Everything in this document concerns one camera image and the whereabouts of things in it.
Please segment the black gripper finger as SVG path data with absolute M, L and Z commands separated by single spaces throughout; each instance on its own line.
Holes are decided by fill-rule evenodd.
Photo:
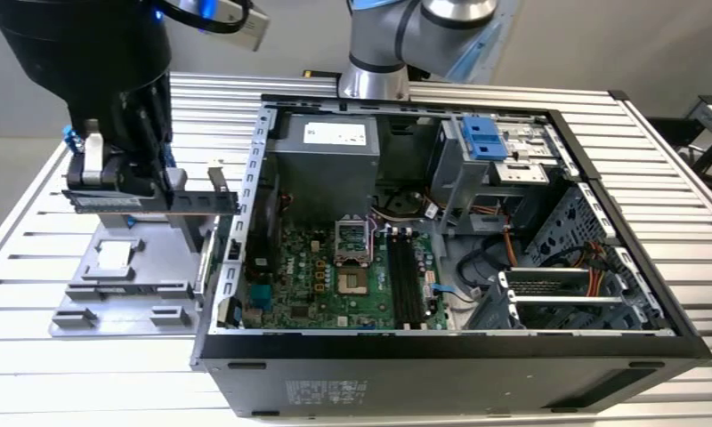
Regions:
M 72 152 L 69 191 L 170 191 L 166 142 L 152 132 L 105 141 L 101 132 L 64 133 Z

